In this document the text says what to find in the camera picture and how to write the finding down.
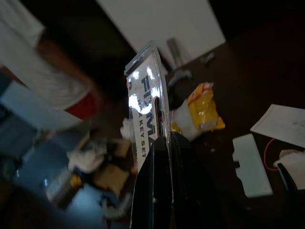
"red wire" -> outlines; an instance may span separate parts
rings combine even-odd
[[[274,138],[272,138],[269,142],[268,142],[268,144],[266,145],[266,148],[265,148],[265,151],[264,151],[264,165],[265,165],[265,167],[268,169],[268,170],[270,170],[270,171],[278,171],[278,169],[277,168],[269,168],[268,166],[267,166],[267,163],[266,163],[266,152],[267,152],[267,149],[268,149],[268,147],[269,147],[269,145],[274,141],[275,139]]]

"white paper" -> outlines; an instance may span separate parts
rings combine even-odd
[[[251,131],[305,147],[305,109],[272,104]]]
[[[305,189],[305,153],[288,154],[275,162],[276,165],[278,163],[287,169],[297,189]]]

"table surface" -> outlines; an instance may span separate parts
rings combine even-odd
[[[289,200],[279,172],[266,171],[274,192],[272,196],[245,196],[235,173],[232,140],[250,133],[250,128],[271,104],[305,109],[304,27],[304,21],[298,14],[273,19],[212,50],[215,59],[209,66],[201,63],[199,57],[180,68],[193,74],[193,79],[183,79],[174,87],[180,103],[199,83],[214,83],[217,111],[226,127],[201,135],[192,145],[213,178],[229,228],[252,227],[233,214],[223,194],[239,202],[249,215],[269,224],[278,224],[287,211]],[[173,75],[174,72],[168,75],[166,81],[169,82]],[[271,138],[256,133],[253,135],[263,156]],[[300,148],[275,141],[266,157],[270,167],[282,149]],[[301,205],[305,206],[305,192],[298,191],[298,194]],[[304,228],[305,222],[300,224],[300,228]]]

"clear plastic package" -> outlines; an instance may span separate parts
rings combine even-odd
[[[149,42],[125,67],[129,97],[132,152],[136,172],[145,161],[152,143],[164,136],[170,152],[171,122],[166,82],[160,56]]]

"plastic packaging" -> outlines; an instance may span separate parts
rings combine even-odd
[[[212,86],[199,84],[178,109],[171,111],[172,131],[191,141],[203,132],[225,127],[216,111]]]
[[[163,135],[170,152],[170,116],[165,77],[158,50],[149,42],[125,67],[130,109],[130,132],[139,172],[155,139]]]

